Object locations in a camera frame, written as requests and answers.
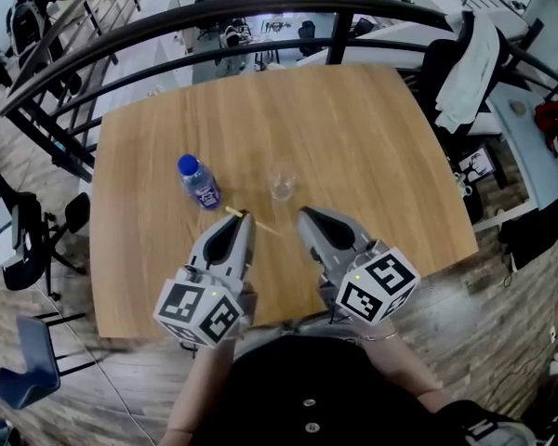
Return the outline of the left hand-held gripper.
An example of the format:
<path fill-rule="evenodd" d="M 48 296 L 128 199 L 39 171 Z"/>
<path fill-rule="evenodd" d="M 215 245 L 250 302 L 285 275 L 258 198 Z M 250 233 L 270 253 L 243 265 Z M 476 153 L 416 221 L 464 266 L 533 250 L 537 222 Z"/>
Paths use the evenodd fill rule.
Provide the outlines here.
<path fill-rule="evenodd" d="M 194 243 L 190 266 L 165 281 L 153 318 L 179 341 L 206 348 L 247 330 L 258 302 L 246 281 L 255 239 L 255 218 L 246 210 L 215 222 Z"/>

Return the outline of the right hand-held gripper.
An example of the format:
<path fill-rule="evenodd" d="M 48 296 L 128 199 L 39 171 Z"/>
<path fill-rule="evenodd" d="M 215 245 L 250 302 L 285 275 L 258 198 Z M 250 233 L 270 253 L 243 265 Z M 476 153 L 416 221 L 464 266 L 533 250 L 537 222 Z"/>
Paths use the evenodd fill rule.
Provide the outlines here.
<path fill-rule="evenodd" d="M 402 307 L 419 285 L 420 276 L 404 254 L 380 240 L 366 248 L 368 234 L 350 216 L 302 207 L 298 232 L 314 261 L 344 260 L 320 275 L 319 295 L 331 310 L 376 326 Z"/>

